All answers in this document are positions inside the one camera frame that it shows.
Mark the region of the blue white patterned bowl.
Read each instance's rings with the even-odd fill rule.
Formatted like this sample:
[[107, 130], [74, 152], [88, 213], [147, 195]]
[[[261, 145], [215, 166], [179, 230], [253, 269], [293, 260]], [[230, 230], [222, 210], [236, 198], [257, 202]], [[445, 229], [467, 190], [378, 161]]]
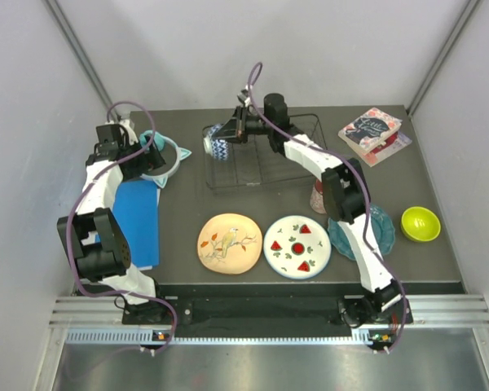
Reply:
[[229, 157], [229, 146], [225, 140], [214, 138], [214, 135], [222, 128], [222, 124], [216, 124], [209, 128], [203, 137], [205, 153], [215, 160], [225, 161]]

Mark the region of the black wire dish rack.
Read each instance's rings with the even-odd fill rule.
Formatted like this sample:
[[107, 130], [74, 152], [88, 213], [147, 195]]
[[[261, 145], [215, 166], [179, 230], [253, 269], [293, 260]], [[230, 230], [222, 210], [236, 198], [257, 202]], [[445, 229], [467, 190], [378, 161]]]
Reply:
[[[202, 130], [202, 145], [211, 126]], [[228, 147], [229, 157], [225, 161], [215, 160], [205, 153], [205, 181], [215, 193], [299, 185], [315, 179], [300, 164], [272, 151], [266, 135], [252, 135], [247, 143], [228, 143]]]

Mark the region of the beige bird plate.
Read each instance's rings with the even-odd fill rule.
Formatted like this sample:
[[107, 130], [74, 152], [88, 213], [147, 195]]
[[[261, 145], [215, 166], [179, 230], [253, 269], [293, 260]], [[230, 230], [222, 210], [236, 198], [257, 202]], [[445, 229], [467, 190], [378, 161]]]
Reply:
[[200, 263], [223, 275], [241, 275], [251, 270], [262, 254], [262, 232], [249, 217], [223, 213], [210, 218], [197, 239]]

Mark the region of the lime green bowl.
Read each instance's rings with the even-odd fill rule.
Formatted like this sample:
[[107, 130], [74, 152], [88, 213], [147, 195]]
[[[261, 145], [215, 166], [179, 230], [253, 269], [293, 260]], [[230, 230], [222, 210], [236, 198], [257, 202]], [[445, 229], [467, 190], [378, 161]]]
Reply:
[[412, 206], [402, 213], [400, 228], [409, 240], [426, 243], [439, 237], [442, 224], [433, 211], [421, 206]]

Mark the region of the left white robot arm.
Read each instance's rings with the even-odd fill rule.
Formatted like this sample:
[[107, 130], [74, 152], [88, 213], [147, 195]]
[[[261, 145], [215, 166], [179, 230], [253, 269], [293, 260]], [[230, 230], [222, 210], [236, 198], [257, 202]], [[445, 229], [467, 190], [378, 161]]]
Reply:
[[132, 262], [132, 252], [113, 212], [118, 187], [139, 178], [165, 161], [156, 147], [142, 145], [132, 122], [109, 121], [96, 127], [99, 142], [86, 160], [86, 183], [73, 209], [57, 222], [57, 230], [84, 295], [92, 294], [82, 280], [111, 287], [108, 295], [122, 295], [151, 323], [168, 315], [168, 303], [157, 295], [153, 278]]

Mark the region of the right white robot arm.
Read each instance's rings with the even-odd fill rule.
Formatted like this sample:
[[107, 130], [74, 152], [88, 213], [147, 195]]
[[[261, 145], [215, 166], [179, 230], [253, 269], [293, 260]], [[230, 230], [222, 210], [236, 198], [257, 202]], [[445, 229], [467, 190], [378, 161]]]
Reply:
[[238, 100], [231, 119], [213, 137], [228, 143], [247, 143], [251, 135], [265, 135], [273, 152], [321, 181], [324, 209], [346, 234], [364, 290], [359, 299], [339, 300], [341, 320], [349, 327], [385, 321], [393, 314], [394, 305], [406, 301], [405, 292], [385, 265], [372, 237], [371, 197], [359, 161], [321, 147], [297, 128], [282, 94], [268, 94], [262, 108], [256, 106], [249, 89], [243, 89]]

